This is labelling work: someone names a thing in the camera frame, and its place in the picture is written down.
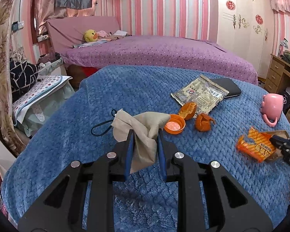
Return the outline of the beige cloth pouch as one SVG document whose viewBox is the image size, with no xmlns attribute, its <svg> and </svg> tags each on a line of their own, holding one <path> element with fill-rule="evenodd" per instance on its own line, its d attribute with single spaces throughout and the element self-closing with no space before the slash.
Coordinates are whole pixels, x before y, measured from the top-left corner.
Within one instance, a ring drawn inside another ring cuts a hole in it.
<svg viewBox="0 0 290 232">
<path fill-rule="evenodd" d="M 100 137 L 113 129 L 115 140 L 123 142 L 127 139 L 129 130 L 133 129 L 135 143 L 130 174 L 153 165 L 156 162 L 158 131 L 164 128 L 171 116 L 158 112 L 131 116 L 123 109 L 113 109 L 111 114 L 113 119 L 93 126 L 91 134 Z"/>
</svg>

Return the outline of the orange plastic cap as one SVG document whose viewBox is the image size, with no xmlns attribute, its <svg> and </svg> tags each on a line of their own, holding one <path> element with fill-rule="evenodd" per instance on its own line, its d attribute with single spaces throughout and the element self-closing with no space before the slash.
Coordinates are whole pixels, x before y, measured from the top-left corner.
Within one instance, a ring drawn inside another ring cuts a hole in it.
<svg viewBox="0 0 290 232">
<path fill-rule="evenodd" d="M 170 120 L 164 126 L 164 130 L 172 135 L 180 134 L 185 128 L 185 120 L 177 114 L 171 114 Z"/>
</svg>

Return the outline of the orange snack wrapper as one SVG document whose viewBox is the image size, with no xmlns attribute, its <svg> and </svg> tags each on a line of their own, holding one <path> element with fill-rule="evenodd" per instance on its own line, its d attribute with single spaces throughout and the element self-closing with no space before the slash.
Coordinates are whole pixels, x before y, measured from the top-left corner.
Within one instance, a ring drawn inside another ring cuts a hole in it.
<svg viewBox="0 0 290 232">
<path fill-rule="evenodd" d="M 271 137 L 267 132 L 260 132 L 250 127 L 247 135 L 242 135 L 238 138 L 236 149 L 261 163 L 271 157 L 276 151 L 270 141 Z"/>
</svg>

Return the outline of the orange peel piece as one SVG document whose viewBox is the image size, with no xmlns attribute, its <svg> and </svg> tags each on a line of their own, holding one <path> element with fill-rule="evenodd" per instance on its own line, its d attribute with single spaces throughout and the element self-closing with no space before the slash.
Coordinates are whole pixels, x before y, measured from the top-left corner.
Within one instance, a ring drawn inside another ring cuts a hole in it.
<svg viewBox="0 0 290 232">
<path fill-rule="evenodd" d="M 195 128 L 200 132 L 207 132 L 211 130 L 211 124 L 215 124 L 215 120 L 204 113 L 197 115 L 195 120 Z"/>
<path fill-rule="evenodd" d="M 195 102 L 187 102 L 184 104 L 178 112 L 178 115 L 184 120 L 190 120 L 194 117 L 197 109 L 197 104 Z"/>
</svg>

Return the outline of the blue knitted blanket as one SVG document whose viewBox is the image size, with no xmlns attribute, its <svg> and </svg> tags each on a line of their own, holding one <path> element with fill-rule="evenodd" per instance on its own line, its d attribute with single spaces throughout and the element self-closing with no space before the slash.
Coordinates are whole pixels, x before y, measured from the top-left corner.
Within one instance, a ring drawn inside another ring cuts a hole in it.
<svg viewBox="0 0 290 232">
<path fill-rule="evenodd" d="M 16 222 L 72 161 L 97 160 L 136 130 L 130 175 L 115 183 L 116 231 L 175 231 L 177 184 L 164 183 L 157 164 L 158 129 L 180 110 L 171 97 L 201 72 L 150 66 L 110 66 L 83 80 L 32 137 L 7 171 L 3 202 Z M 164 133 L 179 151 L 201 163 L 218 161 L 254 198 L 274 226 L 285 218 L 290 198 L 290 167 L 282 160 L 255 161 L 236 143 L 250 128 L 269 131 L 260 108 L 266 91 L 236 81 L 241 94 L 222 100 L 210 116 L 211 129 L 199 132 L 195 119 L 178 135 Z"/>
</svg>

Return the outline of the wooden desk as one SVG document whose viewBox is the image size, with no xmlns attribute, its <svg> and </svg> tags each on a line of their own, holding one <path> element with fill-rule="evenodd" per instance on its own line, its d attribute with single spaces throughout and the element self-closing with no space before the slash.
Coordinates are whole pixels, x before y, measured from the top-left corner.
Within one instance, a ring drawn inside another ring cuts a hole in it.
<svg viewBox="0 0 290 232">
<path fill-rule="evenodd" d="M 283 97 L 281 116 L 286 116 L 290 123 L 290 64 L 273 54 L 271 56 L 264 89 L 268 93 L 279 94 Z"/>
</svg>

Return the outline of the grey printed snack packet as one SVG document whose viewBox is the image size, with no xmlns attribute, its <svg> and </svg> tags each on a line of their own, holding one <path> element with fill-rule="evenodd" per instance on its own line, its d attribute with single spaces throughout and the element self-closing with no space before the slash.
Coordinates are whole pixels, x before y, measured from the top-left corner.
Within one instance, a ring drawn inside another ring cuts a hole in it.
<svg viewBox="0 0 290 232">
<path fill-rule="evenodd" d="M 208 77 L 200 75 L 187 86 L 175 93 L 171 93 L 171 97 L 181 106 L 189 102 L 196 103 L 194 115 L 194 118 L 196 118 L 201 113 L 209 114 L 228 94 L 228 90 L 219 86 Z"/>
</svg>

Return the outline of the black smartphone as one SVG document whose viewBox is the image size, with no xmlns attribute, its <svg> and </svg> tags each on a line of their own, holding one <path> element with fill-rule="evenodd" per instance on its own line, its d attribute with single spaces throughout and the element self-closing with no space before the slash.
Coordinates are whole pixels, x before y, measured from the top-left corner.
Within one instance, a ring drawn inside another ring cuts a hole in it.
<svg viewBox="0 0 290 232">
<path fill-rule="evenodd" d="M 229 91 L 225 98 L 241 95 L 241 89 L 230 78 L 215 78 L 212 81 Z"/>
</svg>

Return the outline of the desk lamp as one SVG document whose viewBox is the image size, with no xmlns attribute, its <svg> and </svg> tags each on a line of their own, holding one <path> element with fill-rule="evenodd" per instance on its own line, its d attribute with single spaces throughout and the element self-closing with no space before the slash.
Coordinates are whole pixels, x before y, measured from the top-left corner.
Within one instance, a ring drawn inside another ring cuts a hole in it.
<svg viewBox="0 0 290 232">
<path fill-rule="evenodd" d="M 288 50 L 288 48 L 288 40 L 284 38 L 282 41 L 280 41 L 278 56 L 280 57 L 281 55 L 283 55 L 283 52 Z"/>
</svg>

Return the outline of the dotted ironing board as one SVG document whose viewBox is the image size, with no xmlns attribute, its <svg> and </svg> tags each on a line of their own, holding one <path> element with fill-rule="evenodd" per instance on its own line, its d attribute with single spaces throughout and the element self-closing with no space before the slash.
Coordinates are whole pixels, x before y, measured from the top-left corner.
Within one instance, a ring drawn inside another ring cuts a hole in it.
<svg viewBox="0 0 290 232">
<path fill-rule="evenodd" d="M 23 123 L 28 109 L 39 100 L 44 99 L 63 87 L 72 77 L 66 75 L 40 76 L 33 87 L 12 104 L 13 125 Z"/>
</svg>

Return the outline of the purple dotted bed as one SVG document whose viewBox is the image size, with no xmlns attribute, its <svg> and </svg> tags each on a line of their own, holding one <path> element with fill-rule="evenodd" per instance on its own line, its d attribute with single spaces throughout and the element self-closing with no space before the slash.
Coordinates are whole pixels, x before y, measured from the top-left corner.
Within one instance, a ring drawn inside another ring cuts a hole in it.
<svg viewBox="0 0 290 232">
<path fill-rule="evenodd" d="M 90 76 L 109 65 L 161 66 L 198 70 L 257 84 L 251 63 L 208 40 L 170 36 L 125 36 L 106 43 L 77 48 L 86 30 L 119 30 L 115 17 L 89 16 L 50 19 L 46 23 L 54 52 L 72 73 Z"/>
</svg>

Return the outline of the yellow duck plush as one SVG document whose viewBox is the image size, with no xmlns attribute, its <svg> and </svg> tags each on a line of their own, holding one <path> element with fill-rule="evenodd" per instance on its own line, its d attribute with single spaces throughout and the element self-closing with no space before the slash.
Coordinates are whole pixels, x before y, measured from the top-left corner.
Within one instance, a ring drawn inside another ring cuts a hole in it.
<svg viewBox="0 0 290 232">
<path fill-rule="evenodd" d="M 84 33 L 84 40 L 87 43 L 93 43 L 98 40 L 98 34 L 95 30 L 89 29 Z"/>
</svg>

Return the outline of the black patterned bag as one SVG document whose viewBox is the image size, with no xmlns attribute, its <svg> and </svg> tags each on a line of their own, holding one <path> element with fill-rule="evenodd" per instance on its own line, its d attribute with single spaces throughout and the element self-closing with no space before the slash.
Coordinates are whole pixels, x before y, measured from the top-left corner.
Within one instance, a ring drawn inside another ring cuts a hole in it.
<svg viewBox="0 0 290 232">
<path fill-rule="evenodd" d="M 18 100 L 35 85 L 38 78 L 39 67 L 27 61 L 18 62 L 10 59 L 10 82 L 12 100 Z"/>
</svg>

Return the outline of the white wardrobe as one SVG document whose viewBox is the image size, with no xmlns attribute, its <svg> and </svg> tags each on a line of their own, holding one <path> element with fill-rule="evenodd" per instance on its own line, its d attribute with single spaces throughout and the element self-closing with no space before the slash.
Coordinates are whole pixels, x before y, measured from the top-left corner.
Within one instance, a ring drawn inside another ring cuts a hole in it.
<svg viewBox="0 0 290 232">
<path fill-rule="evenodd" d="M 218 0 L 217 43 L 266 78 L 274 42 L 270 0 Z"/>
</svg>

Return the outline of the pink window curtain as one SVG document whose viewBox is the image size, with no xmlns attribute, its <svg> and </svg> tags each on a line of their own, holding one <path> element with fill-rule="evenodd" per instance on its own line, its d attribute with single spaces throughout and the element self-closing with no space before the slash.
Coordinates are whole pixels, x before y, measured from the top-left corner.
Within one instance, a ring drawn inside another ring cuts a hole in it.
<svg viewBox="0 0 290 232">
<path fill-rule="evenodd" d="M 33 0 L 36 34 L 46 33 L 49 19 L 91 16 L 94 14 L 96 0 Z"/>
</svg>

